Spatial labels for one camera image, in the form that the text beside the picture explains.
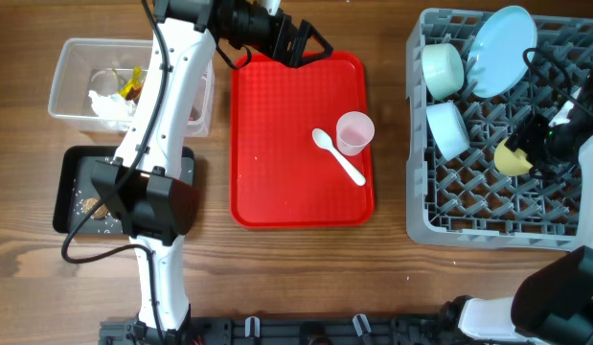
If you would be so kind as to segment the mint green bowl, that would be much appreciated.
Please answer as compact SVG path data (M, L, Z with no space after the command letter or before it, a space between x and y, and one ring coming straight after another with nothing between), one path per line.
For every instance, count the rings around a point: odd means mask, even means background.
M449 43L425 45L422 48L422 74L435 100L456 93L464 85L465 72L460 54Z

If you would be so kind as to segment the white plastic spoon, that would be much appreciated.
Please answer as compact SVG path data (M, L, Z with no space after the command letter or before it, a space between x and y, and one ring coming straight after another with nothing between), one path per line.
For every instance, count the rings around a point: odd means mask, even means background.
M312 139L318 148L327 150L333 155L339 165L357 186L365 185L366 178L364 175L334 147L332 139L326 131L321 128L315 128L312 131Z

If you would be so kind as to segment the light blue plate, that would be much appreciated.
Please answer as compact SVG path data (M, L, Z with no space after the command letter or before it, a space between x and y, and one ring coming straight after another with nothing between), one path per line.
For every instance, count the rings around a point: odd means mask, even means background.
M478 98L493 98L513 88L525 75L523 53L537 45L534 19L522 7L508 6L481 27L468 54L474 62L467 73Z

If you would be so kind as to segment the pink plastic cup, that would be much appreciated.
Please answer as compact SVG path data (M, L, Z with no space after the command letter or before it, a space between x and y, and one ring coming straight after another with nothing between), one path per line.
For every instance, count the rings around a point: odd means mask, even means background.
M370 144L374 135L373 121L362 112L347 112L336 124L337 147L347 156L356 156L361 153Z

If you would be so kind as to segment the yellow plastic cup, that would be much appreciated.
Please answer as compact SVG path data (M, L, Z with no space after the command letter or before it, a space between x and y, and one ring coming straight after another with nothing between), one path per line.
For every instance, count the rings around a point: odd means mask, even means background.
M527 174L533 167L528 161L527 153L522 149L512 151L507 146L508 139L503 139L494 152L494 165L506 176Z

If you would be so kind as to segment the white napkin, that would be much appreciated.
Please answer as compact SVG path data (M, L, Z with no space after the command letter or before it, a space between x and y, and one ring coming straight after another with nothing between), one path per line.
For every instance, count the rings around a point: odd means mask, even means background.
M104 96L94 90L88 92L93 112L100 118L101 124L115 131L126 131L134 116L137 104L114 93Z

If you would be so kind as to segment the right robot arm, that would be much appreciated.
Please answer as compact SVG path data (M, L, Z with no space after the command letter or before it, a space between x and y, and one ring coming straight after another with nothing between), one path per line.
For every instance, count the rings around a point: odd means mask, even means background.
M529 116L498 144L496 168L506 176L529 174L557 186L580 170L580 211L565 256L528 277L514 296L459 297L441 310L440 322L472 340L510 344L593 344L593 68L553 120Z

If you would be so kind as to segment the brown food lump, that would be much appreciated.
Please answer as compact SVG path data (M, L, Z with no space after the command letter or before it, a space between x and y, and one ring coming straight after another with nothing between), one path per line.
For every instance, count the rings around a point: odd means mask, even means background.
M108 215L108 208L103 204L96 207L100 200L96 197L89 197L82 202L81 209L84 213L89 213L92 210L95 212L90 216L91 219L105 219Z

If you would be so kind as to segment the yellow silver foil wrapper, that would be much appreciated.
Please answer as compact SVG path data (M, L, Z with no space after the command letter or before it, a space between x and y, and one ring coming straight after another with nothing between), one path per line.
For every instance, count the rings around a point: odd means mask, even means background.
M143 75L144 70L139 65L137 65L132 70L132 76L129 80L126 80L122 75L120 75L116 69L112 69L112 72L118 83L117 94L126 101L133 101L137 103L140 99L145 83L145 77Z

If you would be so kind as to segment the light blue bowl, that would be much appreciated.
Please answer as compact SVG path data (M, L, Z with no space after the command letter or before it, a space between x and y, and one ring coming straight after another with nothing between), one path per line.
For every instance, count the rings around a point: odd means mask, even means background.
M428 106L426 118L436 145L445 160L450 161L468 150L470 141L467 128L454 103Z

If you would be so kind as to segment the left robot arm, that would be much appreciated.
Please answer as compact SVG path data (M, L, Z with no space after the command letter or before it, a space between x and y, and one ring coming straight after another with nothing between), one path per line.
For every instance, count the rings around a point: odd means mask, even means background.
M153 52L134 121L92 184L137 255L142 304L126 339L190 344L183 243L197 191L180 179L186 127L202 76L225 39L290 68L328 58L332 47L307 21L294 26L276 1L161 0L146 7Z

